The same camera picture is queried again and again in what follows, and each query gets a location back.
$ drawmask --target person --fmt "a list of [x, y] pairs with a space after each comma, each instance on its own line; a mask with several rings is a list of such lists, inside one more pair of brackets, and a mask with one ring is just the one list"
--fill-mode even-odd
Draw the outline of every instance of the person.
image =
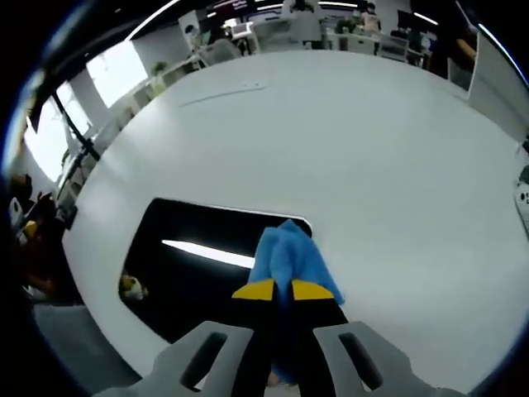
[[57, 302], [80, 302], [62, 247], [64, 224], [55, 217], [51, 194], [39, 194], [32, 214], [14, 249], [24, 285]]
[[[375, 12], [375, 6], [373, 3], [367, 3], [367, 11], [362, 12], [361, 21], [365, 33], [369, 35], [379, 35], [382, 32], [382, 24]], [[374, 55], [379, 53], [379, 48], [380, 43], [374, 43]]]
[[336, 24], [334, 32], [337, 34], [345, 33], [354, 33], [356, 24], [352, 18], [340, 19]]
[[191, 46], [191, 50], [194, 52], [199, 50], [203, 45], [203, 38], [200, 34], [200, 30], [192, 24], [189, 24], [185, 27], [185, 35], [188, 38], [188, 43]]
[[455, 2], [448, 3], [443, 11], [427, 69], [448, 79], [448, 60], [451, 60], [465, 72], [466, 85], [469, 85], [476, 58], [478, 30]]
[[9, 194], [12, 199], [17, 199], [23, 213], [27, 213], [35, 204], [35, 202], [31, 200], [33, 187], [31, 184], [31, 177], [28, 174], [13, 175], [11, 177]]
[[245, 37], [237, 41], [236, 47], [241, 52], [242, 56], [251, 55], [250, 45], [248, 44], [248, 39]]
[[220, 39], [228, 39], [228, 40], [231, 39], [226, 34], [226, 30], [222, 26], [219, 26], [219, 25], [213, 26], [208, 33], [209, 33], [209, 37], [207, 38], [207, 41], [206, 41], [207, 45], [211, 45], [215, 41], [220, 40]]
[[281, 17], [296, 20], [301, 42], [314, 50], [323, 48], [323, 34], [320, 21], [323, 19], [322, 7], [315, 0], [284, 0]]

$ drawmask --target potted plant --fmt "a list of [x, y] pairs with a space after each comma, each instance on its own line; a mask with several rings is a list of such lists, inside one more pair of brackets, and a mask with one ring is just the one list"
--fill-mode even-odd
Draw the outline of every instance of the potted plant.
[[[353, 33], [356, 29], [356, 24], [351, 19], [341, 19], [338, 21], [335, 27], [335, 33], [337, 34], [350, 34]], [[338, 50], [347, 51], [348, 39], [347, 37], [338, 38]]]
[[162, 74], [167, 69], [167, 63], [166, 62], [156, 62], [156, 65], [151, 70], [151, 74], [153, 76], [152, 79], [152, 88], [155, 92], [155, 95], [159, 95], [165, 91], [165, 84], [164, 80], [162, 79]]

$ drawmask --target ceiling light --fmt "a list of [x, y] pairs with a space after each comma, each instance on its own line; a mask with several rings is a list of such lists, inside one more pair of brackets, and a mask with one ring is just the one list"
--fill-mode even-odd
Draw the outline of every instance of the ceiling light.
[[357, 8], [357, 4], [350, 4], [348, 2], [319, 2], [322, 6], [339, 6], [339, 7], [351, 7]]
[[234, 0], [228, 0], [227, 2], [220, 2], [218, 4], [215, 4], [213, 6], [213, 8], [219, 8], [219, 7], [222, 7], [222, 6], [226, 6], [227, 4], [230, 4], [231, 2], [233, 2]]
[[522, 80], [525, 83], [526, 87], [529, 88], [529, 83], [527, 82], [526, 76], [523, 74], [522, 70], [517, 65], [517, 63], [514, 61], [514, 59], [511, 57], [511, 55], [508, 53], [507, 49], [502, 45], [502, 43], [499, 42], [499, 40], [490, 32], [489, 29], [487, 29], [481, 23], [479, 23], [478, 26], [488, 36], [488, 38], [492, 40], [499, 47], [499, 49], [505, 54], [505, 56], [507, 56], [508, 60], [511, 61], [511, 65], [514, 67], [514, 69], [517, 70], [517, 72], [522, 77]]
[[280, 8], [283, 4], [274, 4], [273, 6], [257, 7], [257, 11], [271, 10], [272, 8]]
[[176, 4], [177, 2], [179, 2], [180, 0], [171, 0], [170, 2], [168, 2], [167, 4], [165, 4], [164, 6], [160, 7], [157, 11], [153, 12], [150, 17], [148, 17], [147, 19], [145, 19], [140, 25], [137, 26], [136, 29], [134, 29], [131, 34], [129, 36], [126, 37], [125, 41], [129, 41], [132, 37], [134, 37], [136, 35], [136, 33], [138, 31], [140, 31], [141, 29], [143, 29], [145, 26], [147, 26], [147, 24], [149, 24], [153, 19], [155, 19], [157, 16], [159, 16], [159, 14], [161, 14], [162, 12], [164, 12], [165, 10], [167, 10], [169, 7], [172, 7], [174, 4]]
[[208, 246], [200, 246], [192, 242], [175, 242], [172, 240], [162, 240], [162, 243], [166, 246], [178, 248], [179, 250], [186, 251], [190, 254], [202, 256], [208, 259], [213, 259], [214, 261], [229, 263], [230, 265], [245, 267], [247, 269], [252, 269], [255, 263], [255, 259], [251, 256], [244, 256], [239, 254], [233, 254], [231, 252], [216, 250], [215, 248], [209, 248]]
[[437, 22], [435, 22], [433, 19], [430, 19], [429, 17], [425, 17], [424, 15], [419, 14], [418, 12], [413, 13], [414, 16], [419, 17], [421, 19], [424, 19], [425, 21], [428, 21], [430, 23], [433, 23], [434, 25], [439, 25]]

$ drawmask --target table surface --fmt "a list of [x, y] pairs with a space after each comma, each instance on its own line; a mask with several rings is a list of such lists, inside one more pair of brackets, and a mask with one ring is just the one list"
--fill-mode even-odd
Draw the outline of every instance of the table surface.
[[360, 33], [335, 33], [334, 31], [327, 32], [328, 36], [336, 37], [356, 37], [357, 39], [373, 41], [375, 43], [380, 43], [380, 35], [361, 35]]
[[527, 318], [516, 144], [433, 74], [338, 51], [255, 55], [145, 107], [79, 195], [64, 249], [109, 342], [141, 375], [167, 343], [117, 296], [155, 197], [306, 218], [351, 320], [434, 386], [473, 389]]

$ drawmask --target computer monitor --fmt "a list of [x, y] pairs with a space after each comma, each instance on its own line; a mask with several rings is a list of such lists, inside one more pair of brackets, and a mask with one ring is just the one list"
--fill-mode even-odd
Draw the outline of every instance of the computer monitor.
[[213, 4], [208, 8], [209, 12], [215, 12], [216, 19], [226, 19], [243, 17], [248, 13], [256, 11], [255, 0], [223, 0]]
[[422, 19], [420, 17], [417, 17], [410, 12], [405, 12], [402, 10], [398, 10], [398, 27], [403, 27], [405, 29], [411, 29], [412, 31], [421, 31], [421, 32], [428, 32], [431, 31], [433, 33], [437, 32], [437, 25], [426, 21], [425, 19]]
[[367, 1], [366, 0], [358, 0], [357, 2], [351, 2], [356, 4], [358, 7], [357, 9], [360, 10], [360, 12], [364, 12], [367, 10]]

